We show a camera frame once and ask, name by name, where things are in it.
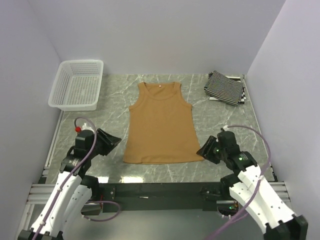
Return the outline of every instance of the brown tank top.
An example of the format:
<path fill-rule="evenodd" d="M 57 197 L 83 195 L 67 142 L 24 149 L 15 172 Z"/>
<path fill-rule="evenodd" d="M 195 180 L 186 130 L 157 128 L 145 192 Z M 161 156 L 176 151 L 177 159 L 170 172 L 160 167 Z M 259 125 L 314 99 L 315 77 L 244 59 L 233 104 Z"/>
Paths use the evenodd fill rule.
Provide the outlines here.
<path fill-rule="evenodd" d="M 129 164 L 173 164 L 201 161 L 192 119 L 181 84 L 138 84 L 139 97 L 129 106 L 130 125 L 123 161 Z"/>

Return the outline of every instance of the stack of folded clothes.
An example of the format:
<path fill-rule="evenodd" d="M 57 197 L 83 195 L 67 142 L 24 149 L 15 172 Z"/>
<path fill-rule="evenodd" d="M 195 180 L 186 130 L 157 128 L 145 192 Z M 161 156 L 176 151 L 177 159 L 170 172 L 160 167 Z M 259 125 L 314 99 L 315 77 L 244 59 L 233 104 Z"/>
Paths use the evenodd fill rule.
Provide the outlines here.
<path fill-rule="evenodd" d="M 233 106 L 244 104 L 246 99 L 243 82 L 232 80 L 217 71 L 209 73 L 204 91 L 210 95 L 211 100 L 222 101 Z"/>

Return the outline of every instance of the marble table top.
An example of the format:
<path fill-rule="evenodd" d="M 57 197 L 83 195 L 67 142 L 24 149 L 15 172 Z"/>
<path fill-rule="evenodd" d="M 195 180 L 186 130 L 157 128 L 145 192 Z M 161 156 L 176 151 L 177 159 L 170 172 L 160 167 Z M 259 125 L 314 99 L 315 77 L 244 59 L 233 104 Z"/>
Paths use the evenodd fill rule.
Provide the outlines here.
<path fill-rule="evenodd" d="M 46 183 L 53 184 L 57 180 L 60 164 L 75 142 L 76 132 L 73 122 L 79 116 L 91 119 L 97 128 L 122 138 L 120 144 L 109 155 L 97 156 L 92 160 L 92 166 L 86 174 L 98 177 L 100 183 L 219 182 L 220 178 L 232 173 L 224 162 L 218 165 L 207 160 L 157 165 L 123 162 L 130 118 L 128 106 L 136 102 L 139 94 L 137 84 L 140 82 L 181 83 L 184 99 L 193 105 L 193 122 L 200 146 L 203 146 L 210 135 L 216 136 L 224 125 L 246 125 L 259 129 L 248 92 L 246 92 L 245 104 L 239 106 L 209 100 L 204 92 L 207 80 L 206 74 L 104 76 L 95 111 L 63 113 L 60 129 L 55 138 L 55 148 L 49 161 L 50 168 Z M 232 131 L 242 151 L 250 152 L 260 166 L 267 162 L 266 148 L 259 136 L 243 128 L 233 128 Z M 271 167 L 266 171 L 265 177 L 268 181 L 275 180 Z"/>

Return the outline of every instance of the white wall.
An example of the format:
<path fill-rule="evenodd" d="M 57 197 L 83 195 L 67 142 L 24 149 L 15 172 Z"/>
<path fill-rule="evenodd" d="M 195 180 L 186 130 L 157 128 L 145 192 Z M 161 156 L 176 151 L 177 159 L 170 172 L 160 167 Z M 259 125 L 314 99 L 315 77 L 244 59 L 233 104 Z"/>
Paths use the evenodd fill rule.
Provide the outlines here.
<path fill-rule="evenodd" d="M 122 74 L 246 74 L 285 0 L 29 0 L 61 60 Z"/>
<path fill-rule="evenodd" d="M 60 59 L 29 3 L 0 1 L 0 233 L 15 239 L 46 162 L 59 111 L 48 106 Z"/>
<path fill-rule="evenodd" d="M 272 165 L 319 239 L 320 1 L 287 0 L 247 75 Z"/>

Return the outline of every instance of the white plastic basket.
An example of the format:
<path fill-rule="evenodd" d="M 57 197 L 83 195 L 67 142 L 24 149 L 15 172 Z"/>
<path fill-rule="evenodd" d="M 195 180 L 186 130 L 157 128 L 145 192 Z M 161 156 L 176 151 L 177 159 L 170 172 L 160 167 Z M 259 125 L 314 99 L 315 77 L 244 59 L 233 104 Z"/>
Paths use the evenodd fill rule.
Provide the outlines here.
<path fill-rule="evenodd" d="M 53 82 L 49 106 L 63 111 L 95 110 L 103 70 L 101 60 L 63 61 Z"/>

